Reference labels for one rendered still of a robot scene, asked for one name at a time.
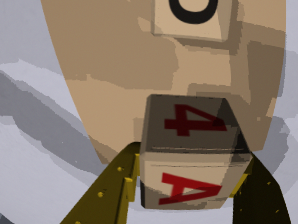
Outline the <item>tan square mat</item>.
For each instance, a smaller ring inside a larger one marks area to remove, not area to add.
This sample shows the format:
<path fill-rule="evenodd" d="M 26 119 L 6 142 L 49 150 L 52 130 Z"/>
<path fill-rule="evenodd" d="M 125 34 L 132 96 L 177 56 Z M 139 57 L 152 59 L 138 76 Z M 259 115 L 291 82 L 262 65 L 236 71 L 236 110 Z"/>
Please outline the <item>tan square mat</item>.
<path fill-rule="evenodd" d="M 141 142 L 150 94 L 226 98 L 251 152 L 277 100 L 286 0 L 232 0 L 225 42 L 155 37 L 151 0 L 41 0 L 52 44 L 102 164 Z"/>

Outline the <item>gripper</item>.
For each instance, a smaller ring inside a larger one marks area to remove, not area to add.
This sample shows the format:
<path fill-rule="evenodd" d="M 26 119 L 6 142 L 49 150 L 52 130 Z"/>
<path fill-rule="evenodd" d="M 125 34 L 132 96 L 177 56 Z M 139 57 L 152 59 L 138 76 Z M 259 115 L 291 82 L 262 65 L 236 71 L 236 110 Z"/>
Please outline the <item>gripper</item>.
<path fill-rule="evenodd" d="M 141 142 L 128 144 L 110 162 L 60 224 L 126 224 L 140 176 Z M 232 224 L 291 224 L 278 182 L 251 152 L 252 160 L 229 198 Z"/>

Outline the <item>tan letter block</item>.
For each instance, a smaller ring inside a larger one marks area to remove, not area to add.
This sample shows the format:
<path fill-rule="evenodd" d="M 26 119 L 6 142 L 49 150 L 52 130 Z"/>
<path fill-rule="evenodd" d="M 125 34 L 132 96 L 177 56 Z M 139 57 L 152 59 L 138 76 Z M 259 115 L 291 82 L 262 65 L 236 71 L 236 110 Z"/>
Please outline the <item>tan letter block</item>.
<path fill-rule="evenodd" d="M 145 209 L 220 209 L 252 158 L 226 98 L 147 97 L 139 153 Z"/>
<path fill-rule="evenodd" d="M 151 33 L 225 42 L 232 0 L 151 0 Z"/>

